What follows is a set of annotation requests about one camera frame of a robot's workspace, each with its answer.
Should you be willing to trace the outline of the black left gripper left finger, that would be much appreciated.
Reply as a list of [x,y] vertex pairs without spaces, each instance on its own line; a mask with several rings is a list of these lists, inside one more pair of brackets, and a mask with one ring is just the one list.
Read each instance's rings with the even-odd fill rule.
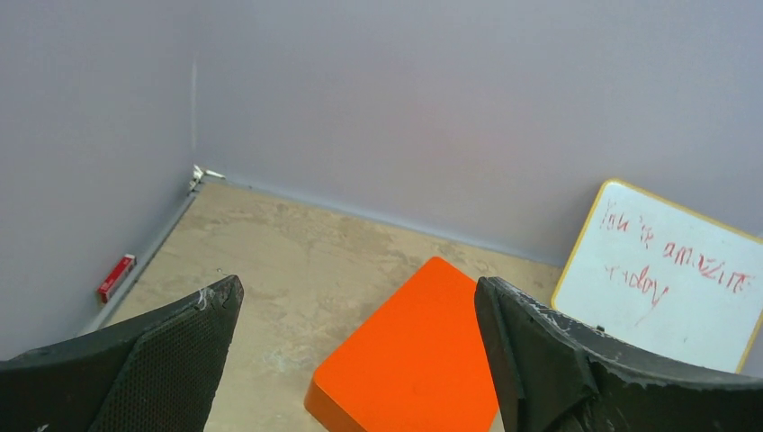
[[3,431],[202,431],[244,300],[232,274],[1,363]]

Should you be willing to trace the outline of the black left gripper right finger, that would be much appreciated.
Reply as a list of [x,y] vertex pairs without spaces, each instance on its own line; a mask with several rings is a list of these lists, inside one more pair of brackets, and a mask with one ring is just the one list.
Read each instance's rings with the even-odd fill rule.
[[480,336],[507,431],[759,431],[762,381],[657,355],[491,276]]

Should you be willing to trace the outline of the orange box lid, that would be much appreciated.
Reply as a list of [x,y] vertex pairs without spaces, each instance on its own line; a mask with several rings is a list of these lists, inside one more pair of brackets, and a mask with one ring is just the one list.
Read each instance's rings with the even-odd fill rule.
[[498,413],[476,283],[430,258],[315,370],[306,411],[328,431],[488,431]]

